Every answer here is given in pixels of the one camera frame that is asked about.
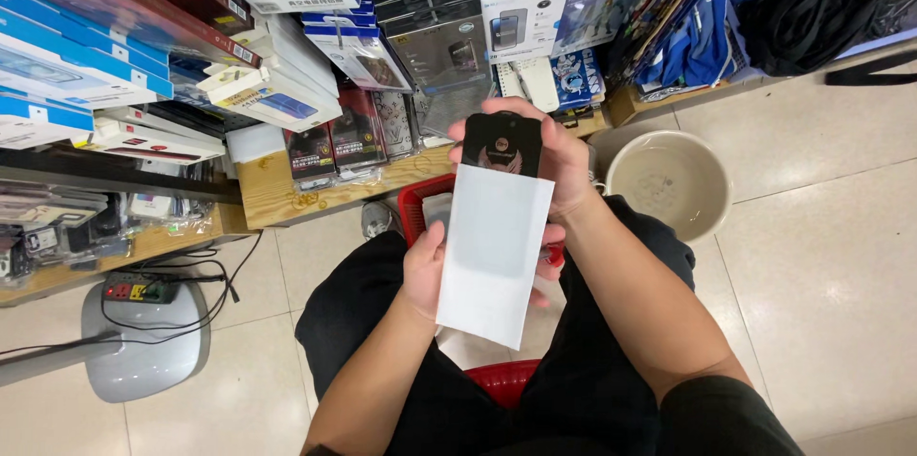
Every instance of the forearm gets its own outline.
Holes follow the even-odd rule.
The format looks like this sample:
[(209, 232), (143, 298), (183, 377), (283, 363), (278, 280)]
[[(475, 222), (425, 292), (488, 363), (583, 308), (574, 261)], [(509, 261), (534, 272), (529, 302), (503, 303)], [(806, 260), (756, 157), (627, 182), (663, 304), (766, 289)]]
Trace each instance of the forearm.
[(614, 216), (597, 192), (552, 218), (614, 337), (661, 401), (696, 375), (748, 382), (725, 336), (682, 280)]
[(303, 452), (382, 454), (437, 326), (402, 296), (338, 373), (315, 411)]

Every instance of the shoe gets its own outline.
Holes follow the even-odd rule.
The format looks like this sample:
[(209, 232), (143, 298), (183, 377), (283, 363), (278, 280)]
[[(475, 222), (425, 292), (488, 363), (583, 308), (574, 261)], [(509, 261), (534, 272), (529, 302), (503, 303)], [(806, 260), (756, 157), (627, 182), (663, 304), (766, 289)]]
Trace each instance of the shoe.
[(405, 236), (401, 218), (385, 202), (370, 202), (363, 205), (361, 226), (363, 227), (363, 237), (368, 241), (389, 230), (394, 230), (401, 234), (402, 238)]

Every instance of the power cord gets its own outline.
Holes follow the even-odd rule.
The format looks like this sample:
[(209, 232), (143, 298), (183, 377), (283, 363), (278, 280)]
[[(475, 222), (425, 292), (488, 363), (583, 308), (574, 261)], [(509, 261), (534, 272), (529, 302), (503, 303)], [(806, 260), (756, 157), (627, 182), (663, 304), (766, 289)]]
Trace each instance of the power cord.
[(129, 329), (136, 329), (136, 330), (166, 330), (166, 329), (186, 329), (186, 328), (193, 326), (194, 324), (200, 323), (200, 326), (194, 329), (187, 330), (185, 332), (180, 332), (178, 334), (169, 336), (167, 338), (160, 339), (159, 341), (141, 341), (139, 339), (94, 339), (94, 340), (79, 339), (76, 341), (71, 341), (69, 343), (57, 343), (57, 344), (52, 344), (52, 345), (32, 345), (31, 347), (20, 347), (18, 349), (4, 350), (0, 352), (0, 356), (9, 354), (12, 352), (19, 352), (22, 350), (55, 349), (55, 348), (70, 349), (73, 347), (79, 347), (81, 345), (94, 345), (97, 343), (141, 343), (143, 345), (159, 345), (160, 343), (166, 343), (167, 341), (171, 339), (176, 339), (179, 336), (184, 336), (186, 334), (190, 334), (190, 333), (199, 331), (203, 329), (204, 327), (210, 325), (210, 323), (213, 322), (216, 316), (220, 314), (220, 311), (223, 310), (223, 304), (225, 304), (225, 298), (227, 294), (232, 295), (233, 302), (239, 301), (238, 294), (235, 292), (235, 288), (233, 287), (232, 283), (233, 281), (235, 281), (235, 275), (238, 275), (239, 270), (242, 269), (242, 266), (244, 266), (246, 261), (248, 261), (248, 258), (251, 257), (251, 254), (254, 253), (256, 248), (258, 248), (258, 243), (261, 241), (261, 235), (263, 234), (264, 234), (263, 230), (258, 232), (258, 239), (255, 239), (255, 244), (251, 246), (251, 250), (248, 251), (245, 258), (242, 260), (242, 263), (239, 263), (238, 267), (235, 268), (235, 272), (233, 272), (231, 277), (226, 277), (226, 268), (225, 266), (223, 266), (223, 263), (220, 263), (219, 261), (215, 261), (215, 260), (199, 261), (196, 263), (187, 263), (187, 264), (157, 264), (157, 263), (162, 263), (162, 262), (174, 259), (176, 257), (191, 257), (195, 259), (212, 257), (216, 255), (217, 253), (217, 250), (213, 248), (213, 243), (211, 243), (210, 245), (207, 245), (206, 247), (203, 247), (201, 249), (197, 249), (194, 251), (173, 251), (168, 254), (163, 254), (161, 256), (158, 256), (158, 257), (149, 258), (145, 260), (143, 263), (135, 263), (135, 264), (126, 266), (123, 269), (119, 269), (120, 272), (124, 272), (124, 273), (151, 275), (154, 273), (144, 273), (143, 270), (144, 269), (157, 269), (157, 268), (188, 268), (191, 266), (197, 266), (198, 264), (205, 264), (205, 263), (214, 263), (218, 265), (220, 267), (220, 271), (222, 275), (219, 275), (216, 277), (188, 278), (188, 279), (179, 280), (179, 282), (200, 282), (201, 279), (211, 279), (211, 280), (220, 280), (220, 281), (225, 282), (225, 286), (223, 287), (223, 293), (221, 293), (220, 297), (218, 297), (216, 299), (216, 302), (213, 303), (213, 307), (210, 310), (207, 310), (206, 314), (204, 314), (203, 317), (199, 318), (198, 320), (194, 322), (191, 322), (184, 326), (163, 327), (163, 328), (143, 328), (143, 327), (132, 326), (129, 324), (122, 324), (120, 322), (116, 322), (109, 318), (105, 310), (105, 300), (101, 301), (102, 302), (101, 303), (102, 316), (105, 317), (106, 320), (108, 320), (109, 322), (112, 322), (113, 324), (117, 326), (129, 328)]

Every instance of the black pants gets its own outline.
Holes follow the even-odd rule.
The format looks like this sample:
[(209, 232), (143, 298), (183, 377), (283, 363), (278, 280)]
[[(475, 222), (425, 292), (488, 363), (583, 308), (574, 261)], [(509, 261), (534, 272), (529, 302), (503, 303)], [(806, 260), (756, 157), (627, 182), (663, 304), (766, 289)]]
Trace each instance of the black pants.
[[(620, 196), (606, 199), (650, 251), (694, 289), (694, 254), (659, 220), (635, 213)], [(404, 238), (386, 232), (367, 241), (315, 289), (296, 325), (318, 399), (382, 319), (402, 284)], [(599, 440), (618, 454), (653, 454), (659, 409), (647, 383), (608, 329), (576, 263), (560, 286), (567, 307), (547, 354), (507, 411), (431, 343), (420, 365), (388, 454), (480, 454), (533, 438)]]

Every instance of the black cable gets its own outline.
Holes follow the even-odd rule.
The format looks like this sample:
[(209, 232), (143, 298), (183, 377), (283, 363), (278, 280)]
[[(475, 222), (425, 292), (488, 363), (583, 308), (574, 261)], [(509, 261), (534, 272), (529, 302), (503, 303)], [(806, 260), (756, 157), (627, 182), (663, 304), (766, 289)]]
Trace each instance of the black cable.
[[(235, 289), (233, 289), (233, 287), (232, 287), (232, 282), (233, 282), (233, 280), (235, 280), (235, 275), (238, 275), (239, 270), (242, 269), (242, 266), (246, 263), (246, 261), (248, 261), (248, 258), (251, 257), (251, 254), (254, 253), (254, 251), (255, 251), (256, 248), (258, 248), (258, 243), (260, 242), (261, 236), (262, 236), (263, 234), (264, 234), (264, 231), (263, 231), (263, 230), (261, 230), (260, 232), (258, 232), (258, 239), (255, 239), (255, 244), (251, 246), (251, 250), (248, 251), (248, 253), (246, 254), (245, 258), (242, 260), (242, 263), (239, 263), (239, 265), (235, 268), (235, 272), (233, 272), (233, 275), (232, 275), (231, 277), (225, 279), (225, 286), (224, 286), (224, 288), (223, 288), (223, 293), (220, 294), (220, 297), (218, 297), (218, 298), (216, 299), (216, 302), (213, 304), (213, 307), (212, 307), (210, 310), (208, 310), (207, 313), (206, 313), (202, 318), (198, 319), (198, 320), (195, 321), (195, 322), (191, 322), (191, 323), (189, 323), (189, 324), (186, 325), (186, 326), (174, 327), (174, 328), (141, 328), (141, 327), (136, 327), (136, 326), (132, 326), (132, 325), (128, 325), (128, 324), (122, 324), (122, 323), (120, 323), (120, 322), (115, 322), (114, 320), (111, 320), (111, 319), (108, 317), (108, 315), (106, 315), (106, 312), (105, 312), (105, 310), (104, 310), (104, 307), (103, 307), (103, 310), (102, 310), (102, 315), (103, 315), (108, 321), (114, 323), (115, 325), (118, 325), (118, 326), (121, 326), (121, 327), (130, 328), (130, 329), (136, 329), (136, 330), (185, 329), (185, 328), (188, 328), (188, 327), (190, 327), (190, 326), (192, 326), (192, 325), (194, 325), (194, 324), (200, 323), (200, 326), (198, 326), (198, 327), (196, 327), (196, 328), (194, 328), (194, 329), (191, 329), (191, 330), (188, 330), (188, 331), (185, 331), (185, 332), (180, 332), (180, 333), (178, 333), (178, 334), (174, 334), (174, 335), (169, 336), (169, 337), (167, 337), (167, 338), (160, 339), (159, 341), (141, 341), (141, 340), (139, 340), (139, 339), (95, 339), (95, 340), (82, 340), (82, 339), (78, 339), (78, 340), (76, 340), (76, 341), (71, 341), (71, 342), (69, 342), (69, 343), (57, 343), (57, 344), (52, 344), (52, 345), (32, 345), (32, 346), (30, 346), (30, 347), (20, 347), (20, 348), (18, 348), (18, 349), (3, 350), (3, 351), (0, 351), (0, 356), (3, 356), (3, 355), (5, 355), (5, 354), (9, 354), (9, 353), (12, 353), (12, 352), (19, 352), (19, 351), (21, 351), (21, 350), (54, 349), (54, 348), (63, 348), (63, 349), (65, 348), (65, 349), (69, 349), (69, 348), (72, 348), (72, 347), (79, 347), (79, 346), (81, 346), (81, 345), (95, 345), (95, 344), (98, 344), (98, 343), (140, 343), (140, 344), (143, 344), (143, 345), (159, 345), (160, 343), (166, 343), (167, 341), (169, 341), (169, 340), (171, 340), (171, 339), (176, 339), (176, 338), (179, 337), (179, 336), (184, 336), (184, 335), (186, 335), (186, 334), (190, 334), (190, 333), (199, 331), (199, 330), (203, 329), (204, 327), (210, 325), (210, 323), (213, 322), (213, 320), (216, 318), (216, 316), (219, 315), (220, 311), (223, 310), (223, 304), (225, 304), (225, 298), (226, 298), (226, 294), (227, 294), (227, 293), (230, 293), (230, 292), (231, 292), (232, 295), (233, 295), (233, 300), (234, 300), (235, 302), (238, 302), (238, 295), (235, 293)], [(217, 250), (211, 248), (212, 246), (213, 246), (213, 243), (211, 243), (210, 245), (208, 245), (208, 246), (206, 246), (206, 247), (204, 247), (204, 248), (201, 248), (201, 249), (198, 249), (198, 250), (194, 250), (194, 251), (174, 251), (174, 252), (170, 252), (170, 253), (168, 253), (168, 254), (163, 254), (163, 255), (158, 256), (158, 257), (155, 257), (155, 258), (150, 258), (150, 259), (144, 261), (143, 263), (137, 263), (137, 264), (129, 265), (129, 266), (125, 267), (125, 268), (128, 269), (128, 270), (127, 270), (128, 273), (143, 274), (143, 272), (140, 271), (140, 270), (142, 270), (143, 268), (151, 268), (151, 269), (156, 269), (156, 268), (187, 268), (187, 267), (195, 266), (195, 265), (198, 265), (198, 264), (216, 263), (216, 264), (220, 267), (220, 269), (222, 270), (222, 274), (223, 274), (222, 277), (225, 277), (225, 276), (226, 276), (225, 266), (223, 266), (223, 263), (220, 263), (219, 261), (210, 261), (210, 260), (208, 260), (208, 261), (200, 261), (200, 262), (197, 262), (197, 263), (187, 263), (187, 264), (161, 264), (161, 265), (155, 265), (155, 266), (150, 266), (150, 265), (149, 265), (151, 262), (153, 262), (153, 263), (164, 262), (164, 261), (168, 261), (168, 260), (174, 259), (175, 257), (194, 257), (194, 258), (212, 257), (213, 255), (215, 255), (215, 254), (217, 253)], [(212, 251), (212, 254), (208, 254), (208, 255), (194, 255), (194, 254), (198, 254), (198, 252), (201, 252), (201, 251)], [(133, 272), (131, 271), (131, 269), (134, 269), (135, 267), (138, 267), (138, 266), (139, 266), (139, 268), (138, 268), (137, 271), (133, 271)]]

